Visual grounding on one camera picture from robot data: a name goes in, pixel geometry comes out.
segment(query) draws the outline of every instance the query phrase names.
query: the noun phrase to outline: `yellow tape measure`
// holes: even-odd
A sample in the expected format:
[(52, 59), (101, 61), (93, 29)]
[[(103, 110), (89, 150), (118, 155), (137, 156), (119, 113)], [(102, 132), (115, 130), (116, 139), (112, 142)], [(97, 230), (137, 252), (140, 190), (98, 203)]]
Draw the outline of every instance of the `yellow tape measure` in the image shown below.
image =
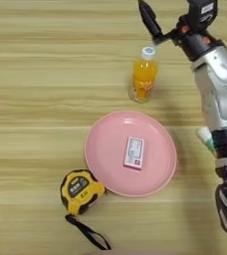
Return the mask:
[(105, 192), (105, 187), (84, 169), (70, 172), (61, 185), (62, 202), (73, 216), (83, 214)]

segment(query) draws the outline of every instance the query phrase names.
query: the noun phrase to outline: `plastic bottle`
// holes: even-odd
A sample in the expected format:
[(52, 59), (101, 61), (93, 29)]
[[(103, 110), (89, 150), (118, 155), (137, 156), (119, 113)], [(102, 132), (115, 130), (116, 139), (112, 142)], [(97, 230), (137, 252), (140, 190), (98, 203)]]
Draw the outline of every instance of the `plastic bottle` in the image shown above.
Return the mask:
[(199, 128), (196, 133), (197, 133), (197, 136), (200, 138), (200, 140), (207, 146), (207, 148), (216, 157), (216, 150), (214, 146), (213, 137), (208, 127)]
[(132, 84), (129, 87), (131, 99), (145, 103), (149, 100), (155, 84), (158, 66), (154, 61), (155, 49), (145, 47), (142, 49), (141, 58), (133, 63)]

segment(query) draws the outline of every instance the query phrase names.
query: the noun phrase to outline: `wood grain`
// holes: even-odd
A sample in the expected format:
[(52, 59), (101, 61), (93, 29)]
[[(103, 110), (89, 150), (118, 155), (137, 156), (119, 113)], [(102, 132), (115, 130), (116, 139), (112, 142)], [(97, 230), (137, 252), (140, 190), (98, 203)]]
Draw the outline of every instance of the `wood grain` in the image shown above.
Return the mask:
[[(149, 2), (165, 31), (187, 9), (184, 0)], [(227, 44), (227, 0), (219, 4), (211, 31)], [(162, 45), (152, 100), (138, 105), (127, 96), (132, 61), (148, 44), (136, 0), (0, 0), (0, 254), (96, 251), (65, 222), (59, 187), (71, 169), (86, 167), (92, 124), (122, 110), (168, 128), (176, 174), (149, 197), (109, 194), (81, 219), (115, 249), (227, 254), (214, 204), (220, 180), (195, 136), (204, 120), (190, 63)]]

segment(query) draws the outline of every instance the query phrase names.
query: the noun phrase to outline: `black strap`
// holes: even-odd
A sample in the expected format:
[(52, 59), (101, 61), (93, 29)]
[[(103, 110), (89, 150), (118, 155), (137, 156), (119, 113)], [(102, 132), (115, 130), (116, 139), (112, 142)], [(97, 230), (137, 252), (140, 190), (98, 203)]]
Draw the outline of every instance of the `black strap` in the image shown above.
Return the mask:
[[(66, 215), (66, 220), (70, 222), (72, 225), (76, 226), (95, 246), (100, 248), (101, 250), (112, 250), (109, 243), (106, 241), (105, 237), (97, 232), (95, 232), (90, 227), (85, 224), (77, 221), (71, 214)], [(100, 236), (106, 243), (107, 247), (102, 245), (100, 242), (96, 240), (94, 235)]]

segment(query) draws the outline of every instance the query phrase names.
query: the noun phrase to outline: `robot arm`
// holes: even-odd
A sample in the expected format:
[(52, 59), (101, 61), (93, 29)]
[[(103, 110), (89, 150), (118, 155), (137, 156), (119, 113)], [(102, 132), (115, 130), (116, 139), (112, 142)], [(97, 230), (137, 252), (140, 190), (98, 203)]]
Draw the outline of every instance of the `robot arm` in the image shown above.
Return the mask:
[(165, 35), (151, 8), (143, 0), (138, 2), (153, 42), (158, 45), (172, 40), (192, 62), (203, 115), (217, 151), (216, 172), (223, 179), (215, 197), (221, 225), (227, 232), (227, 48), (207, 32), (218, 14), (217, 0), (188, 0), (188, 13)]

